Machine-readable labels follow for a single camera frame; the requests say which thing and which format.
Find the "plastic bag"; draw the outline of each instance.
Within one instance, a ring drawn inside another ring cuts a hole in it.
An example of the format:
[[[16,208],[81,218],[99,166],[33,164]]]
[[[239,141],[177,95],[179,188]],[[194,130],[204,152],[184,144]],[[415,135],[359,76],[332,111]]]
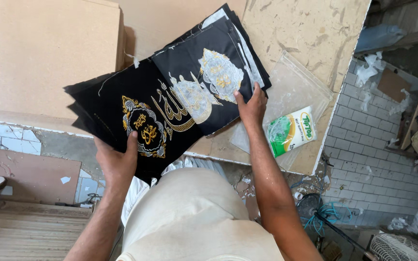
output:
[[[311,106],[272,121],[269,124],[267,136],[275,157],[317,140]]]

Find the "fan grille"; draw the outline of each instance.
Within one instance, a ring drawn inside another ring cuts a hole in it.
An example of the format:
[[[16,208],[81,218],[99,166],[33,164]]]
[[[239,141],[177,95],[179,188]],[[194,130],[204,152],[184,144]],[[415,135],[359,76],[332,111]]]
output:
[[[370,251],[380,261],[418,261],[418,241],[400,235],[375,235]]]

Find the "clear plastic sheet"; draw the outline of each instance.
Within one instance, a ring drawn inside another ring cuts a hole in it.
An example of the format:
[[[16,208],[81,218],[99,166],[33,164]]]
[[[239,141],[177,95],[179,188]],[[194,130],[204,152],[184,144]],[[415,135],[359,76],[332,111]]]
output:
[[[273,120],[311,106],[313,119],[319,119],[333,99],[333,93],[301,65],[288,52],[283,51],[270,72],[272,87],[267,90],[269,101],[262,121],[265,134]],[[230,142],[249,153],[249,139],[242,122],[239,122]],[[283,170],[289,170],[301,147],[276,158]]]

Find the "hand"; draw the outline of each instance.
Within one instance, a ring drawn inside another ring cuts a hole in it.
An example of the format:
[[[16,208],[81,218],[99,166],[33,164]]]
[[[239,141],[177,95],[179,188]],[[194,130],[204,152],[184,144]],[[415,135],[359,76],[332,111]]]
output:
[[[127,151],[125,153],[114,150],[104,141],[94,138],[97,147],[96,160],[103,170],[106,179],[106,191],[119,193],[125,197],[131,180],[135,175],[136,160],[138,157],[138,133],[133,131],[128,136]]]
[[[233,92],[235,95],[240,118],[248,134],[253,131],[262,131],[262,119],[266,111],[267,98],[264,91],[261,90],[258,82],[254,83],[254,93],[251,99],[245,104],[243,95],[239,91]]]

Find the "white shirt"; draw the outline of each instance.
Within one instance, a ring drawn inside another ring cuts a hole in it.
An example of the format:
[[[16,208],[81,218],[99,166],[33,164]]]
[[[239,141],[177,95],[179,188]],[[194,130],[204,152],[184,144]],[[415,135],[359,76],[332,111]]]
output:
[[[248,219],[232,186],[209,169],[165,174],[125,224],[117,260],[283,260],[273,236]]]

